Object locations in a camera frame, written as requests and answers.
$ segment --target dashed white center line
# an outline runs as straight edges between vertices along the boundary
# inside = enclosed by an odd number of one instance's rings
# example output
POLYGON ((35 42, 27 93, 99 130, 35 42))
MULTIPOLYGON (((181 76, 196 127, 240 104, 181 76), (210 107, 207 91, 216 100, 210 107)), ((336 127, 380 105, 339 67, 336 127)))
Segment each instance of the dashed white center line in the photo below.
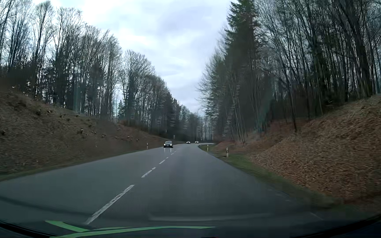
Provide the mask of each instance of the dashed white center line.
POLYGON ((141 178, 144 178, 144 177, 147 176, 150 172, 152 172, 152 170, 149 170, 148 172, 146 172, 146 174, 144 174, 141 178))
POLYGON ((313 214, 313 216, 317 217, 318 219, 323 220, 321 217, 315 215, 314 213, 311 213, 311 214, 313 214))
POLYGON ((130 189, 132 189, 133 186, 135 186, 135 185, 130 185, 122 193, 120 193, 115 198, 113 198, 109 203, 105 204, 105 206, 103 206, 103 208, 99 209, 96 213, 94 213, 91 217, 89 217, 86 220, 85 224, 88 225, 89 223, 93 222, 93 220, 95 220, 99 215, 101 215, 105 210, 107 210, 112 204, 114 204, 117 200, 119 200, 119 198, 121 198, 124 194, 126 194, 126 192, 128 192, 130 189))

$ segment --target asphalt road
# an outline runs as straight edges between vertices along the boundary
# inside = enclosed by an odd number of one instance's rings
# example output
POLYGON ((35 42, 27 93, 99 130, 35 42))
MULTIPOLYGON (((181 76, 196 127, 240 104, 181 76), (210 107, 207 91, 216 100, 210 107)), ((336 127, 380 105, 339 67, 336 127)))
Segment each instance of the asphalt road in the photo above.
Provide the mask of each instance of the asphalt road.
POLYGON ((0 219, 96 227, 283 226, 344 218, 312 211, 197 144, 156 148, 0 182, 0 219))

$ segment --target cloud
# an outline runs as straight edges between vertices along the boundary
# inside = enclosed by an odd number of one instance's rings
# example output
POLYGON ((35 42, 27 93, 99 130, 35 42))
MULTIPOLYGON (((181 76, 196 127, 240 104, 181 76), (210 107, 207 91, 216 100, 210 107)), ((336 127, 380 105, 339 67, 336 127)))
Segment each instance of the cloud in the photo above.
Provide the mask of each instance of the cloud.
POLYGON ((109 29, 124 50, 144 54, 166 81, 173 97, 190 111, 199 79, 212 55, 230 5, 226 0, 56 0, 75 7, 83 19, 109 29))

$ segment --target car hood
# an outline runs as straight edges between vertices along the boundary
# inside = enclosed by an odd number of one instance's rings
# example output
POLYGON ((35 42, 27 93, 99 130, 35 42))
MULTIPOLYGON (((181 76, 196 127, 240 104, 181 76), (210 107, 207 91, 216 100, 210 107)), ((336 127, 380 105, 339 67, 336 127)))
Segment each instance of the car hood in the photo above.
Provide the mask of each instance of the car hood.
POLYGON ((79 237, 152 237, 165 238, 240 238, 240 237, 381 237, 381 222, 371 219, 345 225, 343 221, 319 221, 287 227, 251 226, 186 226, 162 225, 133 227, 97 227, 66 221, 39 221, 8 224, 0 221, 0 238, 79 238, 79 237))

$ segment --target car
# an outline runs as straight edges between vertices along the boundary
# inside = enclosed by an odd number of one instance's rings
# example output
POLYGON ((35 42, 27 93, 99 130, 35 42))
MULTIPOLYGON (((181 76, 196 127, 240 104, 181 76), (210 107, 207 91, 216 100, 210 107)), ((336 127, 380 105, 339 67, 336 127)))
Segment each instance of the car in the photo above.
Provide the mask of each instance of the car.
POLYGON ((166 141, 164 143, 164 148, 173 148, 173 143, 171 141, 166 141))

